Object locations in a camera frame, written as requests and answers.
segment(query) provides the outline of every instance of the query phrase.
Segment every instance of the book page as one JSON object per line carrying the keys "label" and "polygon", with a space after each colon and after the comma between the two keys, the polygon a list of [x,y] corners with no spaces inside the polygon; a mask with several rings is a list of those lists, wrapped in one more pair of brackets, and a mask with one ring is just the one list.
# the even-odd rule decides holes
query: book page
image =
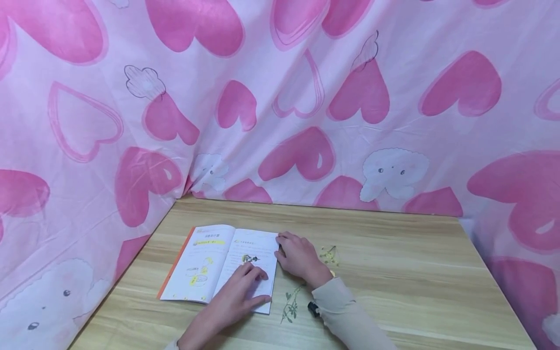
{"label": "book page", "polygon": [[[239,265],[245,262],[252,262],[253,265],[260,267],[267,273],[268,280],[255,281],[247,298],[259,295],[271,296],[272,288],[274,287],[274,276],[276,274],[276,257],[274,252],[278,250],[277,236],[276,232],[244,230],[241,228],[235,230],[234,238],[231,241],[230,250],[227,252],[226,261],[223,264],[222,273],[214,295],[226,284]],[[262,305],[255,309],[254,312],[270,314],[270,303]]]}
{"label": "book page", "polygon": [[209,303],[234,236],[228,225],[195,227],[162,286],[160,300]]}

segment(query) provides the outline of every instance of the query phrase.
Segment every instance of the yellow illustration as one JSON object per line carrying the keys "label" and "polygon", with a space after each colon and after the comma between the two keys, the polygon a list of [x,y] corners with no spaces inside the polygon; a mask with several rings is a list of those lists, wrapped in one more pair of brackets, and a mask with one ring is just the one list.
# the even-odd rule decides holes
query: yellow illustration
{"label": "yellow illustration", "polygon": [[190,279],[190,286],[193,287],[201,287],[206,284],[208,280],[208,266],[212,265],[214,260],[209,256],[202,261],[202,266],[198,267],[191,267],[186,270],[186,275],[191,277]]}

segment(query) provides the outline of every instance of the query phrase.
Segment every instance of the sleeve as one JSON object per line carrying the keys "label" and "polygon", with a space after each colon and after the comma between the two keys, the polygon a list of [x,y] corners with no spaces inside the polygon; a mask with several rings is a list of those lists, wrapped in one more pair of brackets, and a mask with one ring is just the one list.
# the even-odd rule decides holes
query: sleeve
{"label": "sleeve", "polygon": [[395,350],[397,347],[356,302],[340,278],[312,291],[319,314],[329,330],[349,350]]}
{"label": "sleeve", "polygon": [[169,343],[169,345],[164,350],[179,350],[179,347],[177,346],[177,340],[178,339],[175,339],[174,341]]}

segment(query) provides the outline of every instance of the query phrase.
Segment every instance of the wood grain surface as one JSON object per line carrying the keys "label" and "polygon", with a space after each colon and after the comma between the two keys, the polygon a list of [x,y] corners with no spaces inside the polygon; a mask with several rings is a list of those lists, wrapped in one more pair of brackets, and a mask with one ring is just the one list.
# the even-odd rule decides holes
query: wood grain surface
{"label": "wood grain surface", "polygon": [[[534,349],[456,218],[184,198],[97,310],[72,350],[158,350],[179,337],[202,306],[160,301],[158,289],[192,226],[225,223],[291,231],[318,251],[337,247],[331,269],[399,349]],[[270,315],[227,329],[208,349],[343,349],[297,296],[302,281],[278,266]]]}

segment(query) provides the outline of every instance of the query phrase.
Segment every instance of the black clip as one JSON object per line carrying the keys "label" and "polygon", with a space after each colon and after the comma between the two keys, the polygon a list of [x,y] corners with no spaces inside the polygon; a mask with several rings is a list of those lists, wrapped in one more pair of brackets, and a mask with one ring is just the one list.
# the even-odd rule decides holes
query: black clip
{"label": "black clip", "polygon": [[310,301],[309,304],[307,304],[307,309],[311,311],[313,317],[317,318],[320,316],[320,314],[317,312],[319,307],[314,302]]}

